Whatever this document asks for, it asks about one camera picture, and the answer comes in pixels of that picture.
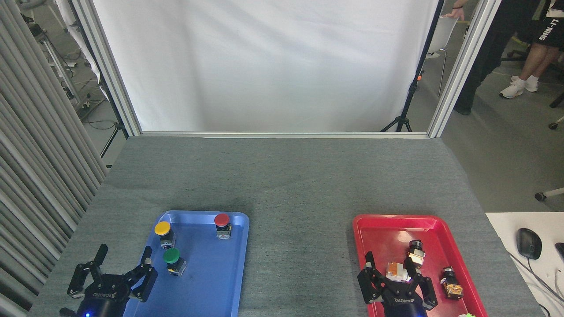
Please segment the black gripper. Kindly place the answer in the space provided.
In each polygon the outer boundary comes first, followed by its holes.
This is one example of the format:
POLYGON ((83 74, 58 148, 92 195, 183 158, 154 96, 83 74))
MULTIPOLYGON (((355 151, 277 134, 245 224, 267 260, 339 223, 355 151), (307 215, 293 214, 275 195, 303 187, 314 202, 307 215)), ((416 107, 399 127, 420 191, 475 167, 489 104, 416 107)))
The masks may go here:
POLYGON ((100 267, 107 252, 107 245, 101 244, 93 260, 76 265, 67 295, 78 299, 84 294, 76 312, 78 317, 121 317, 130 298, 141 302, 149 298, 158 277, 151 261, 152 248, 145 246, 139 265, 124 276, 102 276, 100 267), (85 290, 89 274, 93 282, 85 290))
POLYGON ((365 265, 357 276, 365 304, 382 302, 385 317, 427 317, 438 304, 431 279, 423 276, 411 258, 405 258, 409 283, 389 282, 375 267, 372 251, 365 254, 365 265), (416 292, 419 287, 423 299, 416 292))

